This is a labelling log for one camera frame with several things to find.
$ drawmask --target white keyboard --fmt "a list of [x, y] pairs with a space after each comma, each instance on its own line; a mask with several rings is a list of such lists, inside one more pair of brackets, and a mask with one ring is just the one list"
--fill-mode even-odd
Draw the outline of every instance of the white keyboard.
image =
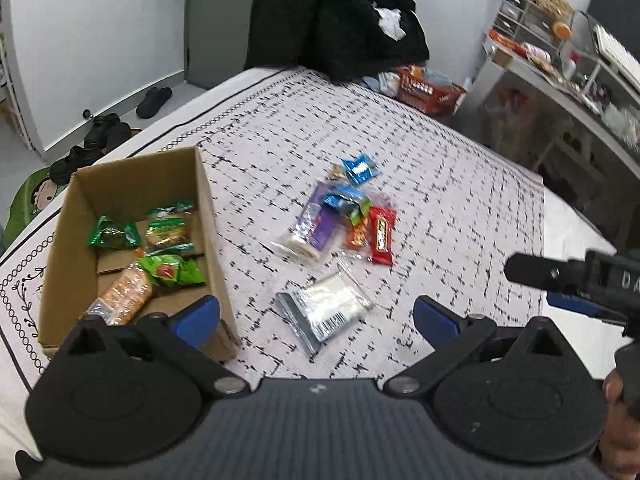
[[618, 69], [640, 92], [640, 63], [601, 25], [596, 25], [593, 30], [598, 40], [600, 55], [607, 59], [614, 68]]

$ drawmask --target computer monitor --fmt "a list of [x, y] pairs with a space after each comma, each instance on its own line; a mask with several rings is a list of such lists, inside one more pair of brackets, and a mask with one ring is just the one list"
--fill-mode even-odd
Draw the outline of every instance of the computer monitor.
[[591, 0], [588, 13], [640, 60], [640, 0]]

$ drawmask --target slipper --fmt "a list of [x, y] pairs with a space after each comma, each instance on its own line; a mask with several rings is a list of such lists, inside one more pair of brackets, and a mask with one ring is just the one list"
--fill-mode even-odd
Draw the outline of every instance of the slipper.
[[107, 130], [119, 122], [118, 114], [95, 116], [94, 125], [84, 137], [84, 146], [89, 149], [103, 149], [107, 145]]
[[81, 148], [73, 146], [65, 158], [54, 162], [49, 168], [49, 178], [54, 184], [64, 186], [71, 180], [79, 168], [92, 165], [101, 158], [102, 152], [97, 148]]
[[105, 153], [110, 153], [131, 138], [131, 127], [127, 123], [118, 123], [107, 130]]
[[136, 113], [141, 119], [150, 119], [158, 113], [162, 105], [169, 100], [173, 91], [165, 86], [164, 88], [150, 88], [146, 96], [136, 108]]

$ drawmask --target cardboard box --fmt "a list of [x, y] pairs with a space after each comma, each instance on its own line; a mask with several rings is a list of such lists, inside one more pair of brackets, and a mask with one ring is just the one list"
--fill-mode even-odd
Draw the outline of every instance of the cardboard box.
[[88, 247], [95, 221], [105, 215], [117, 221], [137, 222], [140, 235], [144, 236], [150, 209], [183, 200], [195, 204], [193, 255], [207, 283], [153, 298], [133, 322], [150, 312], [170, 316], [212, 294], [220, 302], [220, 325], [201, 350], [218, 361], [235, 357], [238, 333], [218, 263], [213, 200], [197, 148], [98, 164], [74, 175], [66, 190], [44, 277], [38, 341], [46, 355], [56, 352], [78, 317], [111, 284], [119, 270], [135, 260], [133, 251]]

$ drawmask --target person's hand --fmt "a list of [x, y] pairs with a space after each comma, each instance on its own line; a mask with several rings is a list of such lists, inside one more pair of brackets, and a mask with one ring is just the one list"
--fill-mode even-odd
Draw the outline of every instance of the person's hand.
[[621, 401], [622, 379], [613, 370], [604, 380], [609, 415], [598, 447], [605, 471], [616, 480], [635, 480], [640, 474], [640, 422], [633, 419]]

